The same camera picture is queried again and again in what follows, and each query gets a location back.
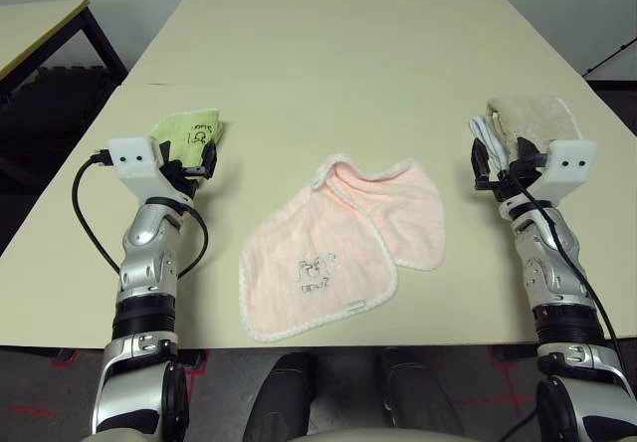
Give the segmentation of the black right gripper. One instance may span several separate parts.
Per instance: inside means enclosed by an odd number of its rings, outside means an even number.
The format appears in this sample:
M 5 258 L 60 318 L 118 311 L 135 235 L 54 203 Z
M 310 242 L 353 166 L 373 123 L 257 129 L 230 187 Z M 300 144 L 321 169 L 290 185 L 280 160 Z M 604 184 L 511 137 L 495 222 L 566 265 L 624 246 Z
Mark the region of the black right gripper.
M 490 180 L 491 169 L 489 166 L 489 154 L 486 146 L 478 139 L 474 138 L 471 150 L 471 164 L 474 172 L 474 187 L 478 191 L 492 190 L 499 203 L 515 197 L 522 193 L 522 188 L 527 189 L 536 182 L 541 173 L 530 163 L 537 155 L 535 145 L 523 138 L 517 139 L 518 160 L 513 161 L 508 170 L 503 170 L 498 174 L 498 180 Z

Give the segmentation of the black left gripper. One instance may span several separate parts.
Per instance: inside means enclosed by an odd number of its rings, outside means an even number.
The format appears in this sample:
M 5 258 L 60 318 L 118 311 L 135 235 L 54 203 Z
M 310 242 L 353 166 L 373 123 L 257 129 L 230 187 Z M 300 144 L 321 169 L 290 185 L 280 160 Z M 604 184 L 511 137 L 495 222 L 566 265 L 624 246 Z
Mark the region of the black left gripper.
M 163 160 L 170 159 L 170 146 L 170 141 L 164 141 L 159 145 Z M 163 176 L 175 190 L 193 198 L 200 187 L 200 180 L 213 176 L 216 163 L 216 143 L 210 139 L 203 147 L 201 166 L 184 167 L 180 160 L 171 160 L 163 164 Z

